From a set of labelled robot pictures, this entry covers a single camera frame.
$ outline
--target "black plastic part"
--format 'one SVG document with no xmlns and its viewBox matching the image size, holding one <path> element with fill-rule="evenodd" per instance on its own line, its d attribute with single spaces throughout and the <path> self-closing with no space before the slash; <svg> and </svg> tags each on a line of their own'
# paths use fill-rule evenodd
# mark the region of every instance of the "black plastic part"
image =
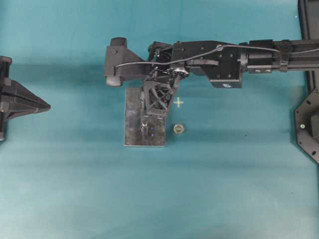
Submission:
<svg viewBox="0 0 319 239">
<path fill-rule="evenodd" d="M 0 57 L 0 140 L 4 139 L 4 122 L 19 116 L 48 111 L 51 106 L 23 85 L 9 78 L 11 58 Z"/>
<path fill-rule="evenodd" d="M 127 48 L 127 40 L 116 37 L 111 40 L 106 50 L 104 77 L 110 87 L 120 87 L 124 81 L 142 78 L 148 74 L 149 65 L 128 65 L 117 68 L 117 65 L 131 62 L 144 62 L 142 58 Z"/>
<path fill-rule="evenodd" d="M 173 46 L 171 60 L 175 61 L 199 55 L 226 44 L 227 43 L 225 42 L 218 41 L 178 42 Z M 238 57 L 238 48 L 225 48 L 222 51 L 217 51 L 213 54 L 203 56 L 203 59 L 218 61 L 218 67 L 211 65 L 201 65 L 201 71 L 198 67 L 191 67 L 190 70 L 197 75 L 202 75 L 202 72 L 204 72 L 214 87 L 241 88 L 242 72 L 240 70 L 240 62 L 238 61 Z M 183 65 L 176 63 L 173 65 L 173 67 L 178 68 L 183 67 Z"/>
<path fill-rule="evenodd" d="M 317 163 L 319 163 L 318 106 L 319 90 L 314 89 L 295 110 L 297 143 Z"/>
<path fill-rule="evenodd" d="M 303 39 L 319 39 L 319 0 L 299 0 L 298 10 Z M 319 70 L 306 75 L 309 92 L 312 92 L 319 87 Z"/>
</svg>

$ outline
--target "cable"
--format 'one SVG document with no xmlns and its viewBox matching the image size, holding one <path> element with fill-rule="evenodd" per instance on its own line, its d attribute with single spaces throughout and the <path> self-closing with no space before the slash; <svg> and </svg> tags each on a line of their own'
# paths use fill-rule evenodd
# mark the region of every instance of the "cable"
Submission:
<svg viewBox="0 0 319 239">
<path fill-rule="evenodd" d="M 188 57 L 185 59 L 181 59 L 181 60 L 175 60 L 175 61 L 170 61 L 170 62 L 151 62 L 151 61 L 143 61 L 143 62 L 130 62 L 130 63 L 123 63 L 120 65 L 117 65 L 116 68 L 122 67 L 122 66 L 128 66 L 128 65 L 135 65 L 135 64 L 149 64 L 149 65 L 161 65 L 161 66 L 165 66 L 165 65 L 170 65 L 170 64 L 174 64 L 174 63 L 179 63 L 179 62 L 185 62 L 185 61 L 189 61 L 192 60 L 194 58 L 198 58 L 198 57 L 202 57 L 202 56 L 206 56 L 212 53 L 215 53 L 216 51 L 222 51 L 224 48 L 226 47 L 236 47 L 236 48 L 248 48 L 248 49 L 257 49 L 257 50 L 266 50 L 266 51 L 274 51 L 274 52 L 280 52 L 277 49 L 272 49 L 272 48 L 265 48 L 265 47 L 255 47 L 255 46 L 241 46 L 241 45 L 223 45 L 220 47 L 217 47 L 214 50 L 199 54 L 199 55 L 195 55 L 192 57 Z"/>
<path fill-rule="evenodd" d="M 309 53 L 309 52 L 314 52 L 314 51 L 319 51 L 319 48 L 316 49 L 312 49 L 312 50 L 307 50 L 307 51 L 297 51 L 297 52 L 291 52 L 291 55 L 295 55 L 295 54 L 303 54 L 303 53 Z"/>
</svg>

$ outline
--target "small round object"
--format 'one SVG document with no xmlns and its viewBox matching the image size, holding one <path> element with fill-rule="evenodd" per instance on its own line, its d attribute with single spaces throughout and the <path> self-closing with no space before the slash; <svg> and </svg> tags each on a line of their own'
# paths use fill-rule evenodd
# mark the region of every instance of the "small round object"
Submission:
<svg viewBox="0 0 319 239">
<path fill-rule="evenodd" d="M 217 51 L 222 51 L 222 50 L 224 50 L 224 48 L 222 47 L 222 45 L 216 46 L 216 49 L 218 49 Z"/>
<path fill-rule="evenodd" d="M 185 131 L 185 128 L 182 124 L 177 123 L 174 125 L 173 130 L 175 134 L 181 134 Z"/>
<path fill-rule="evenodd" d="M 148 123 L 146 121 L 143 121 L 142 122 L 142 127 L 146 127 L 146 126 L 148 126 Z"/>
</svg>

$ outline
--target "black metal bracket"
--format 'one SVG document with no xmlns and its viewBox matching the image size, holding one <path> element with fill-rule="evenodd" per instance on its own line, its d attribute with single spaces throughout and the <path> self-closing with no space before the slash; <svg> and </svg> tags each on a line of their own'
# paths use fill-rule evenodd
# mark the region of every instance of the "black metal bracket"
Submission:
<svg viewBox="0 0 319 239">
<path fill-rule="evenodd" d="M 319 90 L 314 89 L 295 110 L 299 147 L 319 163 Z"/>
<path fill-rule="evenodd" d="M 299 19 L 304 40 L 319 39 L 319 0 L 299 0 Z M 297 143 L 319 163 L 319 70 L 307 71 L 309 95 L 295 110 Z"/>
</svg>

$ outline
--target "black metal plate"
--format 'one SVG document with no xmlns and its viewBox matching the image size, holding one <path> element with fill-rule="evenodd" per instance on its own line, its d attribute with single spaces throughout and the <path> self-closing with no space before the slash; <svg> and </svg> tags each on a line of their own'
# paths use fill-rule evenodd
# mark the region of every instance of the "black metal plate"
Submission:
<svg viewBox="0 0 319 239">
<path fill-rule="evenodd" d="M 299 0 L 298 10 L 303 39 L 319 39 L 319 0 Z M 307 72 L 307 79 L 311 92 L 319 87 L 319 70 Z"/>
<path fill-rule="evenodd" d="M 124 146 L 165 146 L 165 118 L 144 117 L 141 88 L 126 88 Z M 147 127 L 142 129 L 142 119 Z"/>
<path fill-rule="evenodd" d="M 216 49 L 218 45 L 226 45 L 218 41 L 178 42 L 173 46 L 172 61 L 185 59 Z M 203 56 L 203 59 L 218 60 L 219 66 L 201 66 L 209 78 L 210 83 L 217 88 L 224 88 L 223 84 L 230 84 L 232 88 L 241 88 L 240 63 L 238 48 L 225 48 L 213 54 Z"/>
<path fill-rule="evenodd" d="M 314 89 L 295 110 L 298 145 L 319 163 L 319 143 L 312 137 L 311 116 L 319 109 L 319 90 Z"/>
</svg>

